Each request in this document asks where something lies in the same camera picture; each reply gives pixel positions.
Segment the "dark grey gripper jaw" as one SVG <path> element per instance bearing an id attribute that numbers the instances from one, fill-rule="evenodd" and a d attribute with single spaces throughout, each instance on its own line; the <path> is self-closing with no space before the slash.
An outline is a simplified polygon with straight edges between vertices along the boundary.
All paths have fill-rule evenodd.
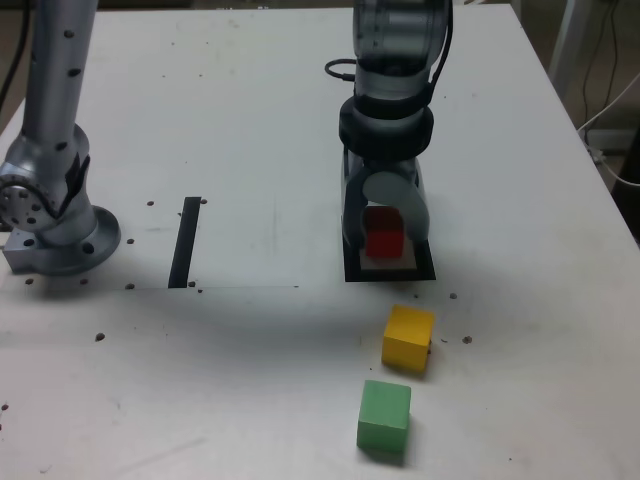
<path id="1" fill-rule="evenodd" d="M 362 248 L 365 243 L 362 218 L 368 199 L 363 186 L 370 173 L 368 168 L 361 168 L 349 174 L 343 185 L 342 233 L 352 248 Z"/>

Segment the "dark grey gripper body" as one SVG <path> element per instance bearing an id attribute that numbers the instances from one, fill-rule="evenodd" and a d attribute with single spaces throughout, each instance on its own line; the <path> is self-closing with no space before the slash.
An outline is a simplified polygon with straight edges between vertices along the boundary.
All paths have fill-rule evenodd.
<path id="1" fill-rule="evenodd" d="M 342 156 L 342 193 L 346 192 L 347 184 L 357 176 L 362 168 L 368 168 L 373 173 L 389 171 L 398 174 L 403 178 L 411 180 L 421 192 L 424 191 L 421 169 L 417 157 L 399 162 L 369 161 L 354 154 L 347 147 L 344 147 Z"/>

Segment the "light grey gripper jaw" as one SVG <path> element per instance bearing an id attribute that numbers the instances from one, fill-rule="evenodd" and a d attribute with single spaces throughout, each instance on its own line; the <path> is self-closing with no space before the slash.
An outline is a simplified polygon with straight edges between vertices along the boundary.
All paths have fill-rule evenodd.
<path id="1" fill-rule="evenodd" d="M 398 210 L 411 241 L 428 239 L 430 215 L 420 170 L 415 170 L 411 179 L 388 171 L 371 174 L 363 184 L 363 193 L 371 202 Z"/>

